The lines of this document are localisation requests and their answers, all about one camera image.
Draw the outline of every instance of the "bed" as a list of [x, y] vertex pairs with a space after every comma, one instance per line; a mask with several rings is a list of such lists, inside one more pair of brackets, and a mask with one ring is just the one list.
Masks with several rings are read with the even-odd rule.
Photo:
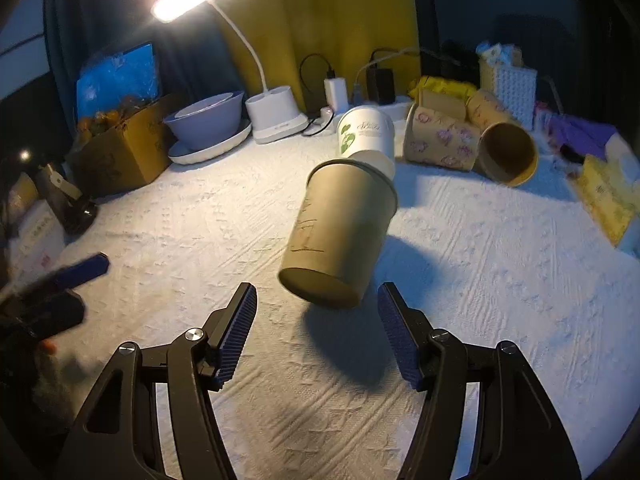
[[[61, 360], [91, 370], [76, 407], [119, 343], [169, 343], [248, 281], [258, 314], [233, 380], [212, 394], [238, 478], [395, 479], [424, 394], [400, 377], [378, 319], [375, 290], [393, 281], [463, 342], [521, 347], [587, 476], [640, 405], [640, 262], [610, 246], [548, 157], [519, 189], [399, 162], [400, 209], [362, 305], [311, 306], [276, 273], [306, 176], [334, 153], [329, 135], [249, 139], [106, 201], [62, 258], [102, 251], [112, 263], [78, 290], [86, 322], [57, 339]], [[158, 394], [165, 466], [180, 478]], [[454, 478], [468, 466], [477, 395], [470, 385]]]

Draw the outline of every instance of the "purple bowl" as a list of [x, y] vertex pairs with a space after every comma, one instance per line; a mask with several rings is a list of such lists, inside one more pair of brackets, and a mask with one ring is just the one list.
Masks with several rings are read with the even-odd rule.
[[238, 131], [244, 92], [206, 98], [164, 118], [164, 124], [192, 150], [204, 150]]

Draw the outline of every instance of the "yellow curtain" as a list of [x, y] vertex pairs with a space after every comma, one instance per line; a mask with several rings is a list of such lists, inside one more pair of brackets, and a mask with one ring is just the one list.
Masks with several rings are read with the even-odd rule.
[[[258, 53], [270, 88], [291, 86], [301, 109], [317, 109], [324, 97], [326, 67], [317, 59], [305, 64], [305, 80], [316, 82], [316, 94], [303, 93], [300, 61], [312, 52], [326, 56], [349, 92], [356, 72], [377, 47], [418, 45], [414, 0], [216, 0]], [[218, 17], [233, 60], [250, 95], [262, 91], [251, 55]], [[420, 76], [418, 57], [384, 62], [394, 70], [396, 94], [406, 94], [409, 81]], [[366, 88], [364, 74], [359, 82]]]

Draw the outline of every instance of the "power adapter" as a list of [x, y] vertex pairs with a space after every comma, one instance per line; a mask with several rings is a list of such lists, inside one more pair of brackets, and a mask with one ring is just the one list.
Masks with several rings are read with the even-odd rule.
[[370, 101], [379, 105], [396, 102], [394, 72], [390, 68], [378, 68], [376, 65], [367, 68], [367, 94]]
[[333, 78], [325, 79], [324, 94], [327, 104], [335, 113], [343, 114], [349, 109], [347, 82], [343, 77], [336, 77], [334, 73]]

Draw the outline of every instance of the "desk lamp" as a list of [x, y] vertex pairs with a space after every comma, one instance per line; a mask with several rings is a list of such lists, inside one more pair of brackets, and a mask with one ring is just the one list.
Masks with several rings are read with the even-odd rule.
[[308, 118], [298, 110], [291, 87], [280, 86], [273, 90], [267, 88], [264, 70], [254, 48], [214, 0], [157, 0], [151, 13], [161, 22], [168, 23], [203, 2], [208, 2], [224, 18], [247, 47], [258, 66], [262, 81], [262, 93], [246, 101], [246, 109], [254, 127], [255, 142], [266, 144], [305, 129], [308, 125]]

